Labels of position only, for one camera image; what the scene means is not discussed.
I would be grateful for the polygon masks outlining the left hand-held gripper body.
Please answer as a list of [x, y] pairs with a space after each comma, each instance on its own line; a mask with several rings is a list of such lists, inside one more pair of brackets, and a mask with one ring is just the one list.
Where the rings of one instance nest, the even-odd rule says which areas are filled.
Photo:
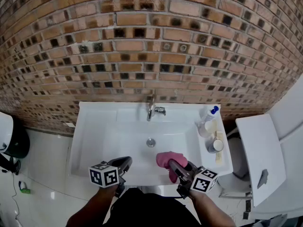
[[103, 189], [116, 186], [115, 196], [117, 198], [119, 198], [125, 190], [124, 173], [125, 172], [119, 172], [117, 167], [110, 166], [106, 161], [89, 167], [90, 182]]

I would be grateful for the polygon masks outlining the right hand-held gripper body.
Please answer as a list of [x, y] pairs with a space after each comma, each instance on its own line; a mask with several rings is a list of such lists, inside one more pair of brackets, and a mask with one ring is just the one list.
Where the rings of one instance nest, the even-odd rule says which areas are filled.
[[187, 181], [179, 179], [180, 183], [177, 192], [185, 199], [190, 191], [208, 193], [217, 182], [218, 174], [210, 169], [199, 168], [198, 173], [189, 173]]

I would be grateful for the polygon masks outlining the pink cloth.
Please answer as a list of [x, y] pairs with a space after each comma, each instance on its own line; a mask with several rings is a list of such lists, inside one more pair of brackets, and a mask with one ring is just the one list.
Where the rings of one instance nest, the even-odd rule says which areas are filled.
[[186, 167], [188, 164], [188, 160], [181, 153], [176, 152], [162, 152], [158, 153], [156, 156], [156, 163], [159, 167], [165, 168], [169, 171], [169, 178], [172, 183], [176, 183], [178, 176], [172, 170], [169, 165], [169, 161], [173, 159], [177, 161], [182, 167]]

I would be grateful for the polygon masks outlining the chrome faucet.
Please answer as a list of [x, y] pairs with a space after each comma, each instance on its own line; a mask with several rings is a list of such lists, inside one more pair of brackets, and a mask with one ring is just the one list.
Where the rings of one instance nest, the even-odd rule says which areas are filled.
[[151, 118], [156, 114], [162, 114], [162, 115], [166, 115], [166, 109], [164, 107], [159, 107], [156, 106], [155, 104], [155, 100], [156, 100], [156, 95], [152, 95], [151, 100], [149, 102], [148, 105], [148, 110], [147, 110], [147, 121], [150, 122]]

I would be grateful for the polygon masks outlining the person's left forearm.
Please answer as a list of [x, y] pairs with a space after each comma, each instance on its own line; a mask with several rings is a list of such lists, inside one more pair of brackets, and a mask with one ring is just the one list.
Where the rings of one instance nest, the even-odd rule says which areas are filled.
[[100, 227], [106, 218], [116, 189], [117, 185], [99, 188], [88, 203], [68, 219], [66, 227]]

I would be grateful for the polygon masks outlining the person's right forearm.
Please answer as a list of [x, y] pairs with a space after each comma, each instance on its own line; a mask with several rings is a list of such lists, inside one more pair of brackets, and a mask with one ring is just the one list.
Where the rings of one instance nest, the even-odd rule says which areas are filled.
[[236, 227], [233, 219], [205, 193], [190, 190], [189, 194], [201, 224], [208, 227]]

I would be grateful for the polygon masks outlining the white ceramic sink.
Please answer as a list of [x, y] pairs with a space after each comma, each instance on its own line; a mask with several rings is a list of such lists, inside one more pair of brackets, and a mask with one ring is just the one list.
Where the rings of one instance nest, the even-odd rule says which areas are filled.
[[[166, 115], [156, 113], [147, 121], [146, 103], [80, 102], [80, 111], [71, 145], [69, 175], [89, 180], [89, 167], [102, 161], [130, 156], [133, 163], [124, 175], [128, 185], [170, 184], [168, 171], [156, 164], [156, 155], [173, 151], [183, 154], [196, 166], [227, 175], [233, 171], [228, 143], [217, 165], [205, 139], [198, 133], [200, 112], [211, 105], [163, 104]], [[146, 145], [148, 138], [156, 146]]]

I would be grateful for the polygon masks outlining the person's black clothing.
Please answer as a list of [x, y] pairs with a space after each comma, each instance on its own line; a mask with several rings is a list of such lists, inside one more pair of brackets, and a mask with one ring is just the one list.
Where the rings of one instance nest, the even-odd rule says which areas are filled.
[[128, 189], [111, 208], [104, 227], [199, 227], [184, 204], [170, 197]]

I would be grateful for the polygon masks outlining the white bottle with blue cap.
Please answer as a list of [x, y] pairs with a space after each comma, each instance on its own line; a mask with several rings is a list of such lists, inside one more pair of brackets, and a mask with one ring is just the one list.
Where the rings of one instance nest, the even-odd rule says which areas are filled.
[[205, 124], [206, 122], [213, 121], [219, 114], [220, 108], [218, 106], [213, 106], [211, 108], [204, 108], [200, 112], [201, 123]]

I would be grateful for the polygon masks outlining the small green object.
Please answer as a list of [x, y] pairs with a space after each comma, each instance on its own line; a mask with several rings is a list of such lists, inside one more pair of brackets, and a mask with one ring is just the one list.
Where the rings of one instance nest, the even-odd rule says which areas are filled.
[[23, 193], [23, 194], [31, 194], [31, 190], [28, 189], [28, 187], [27, 187], [27, 185], [26, 185], [25, 182], [19, 181], [18, 182], [18, 187], [19, 187], [19, 190], [20, 190], [21, 193]]

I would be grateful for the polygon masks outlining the black and white bin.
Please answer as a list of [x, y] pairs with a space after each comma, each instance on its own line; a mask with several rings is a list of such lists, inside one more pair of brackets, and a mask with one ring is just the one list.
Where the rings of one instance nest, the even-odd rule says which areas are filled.
[[30, 139], [20, 120], [0, 112], [0, 153], [23, 159], [29, 148]]

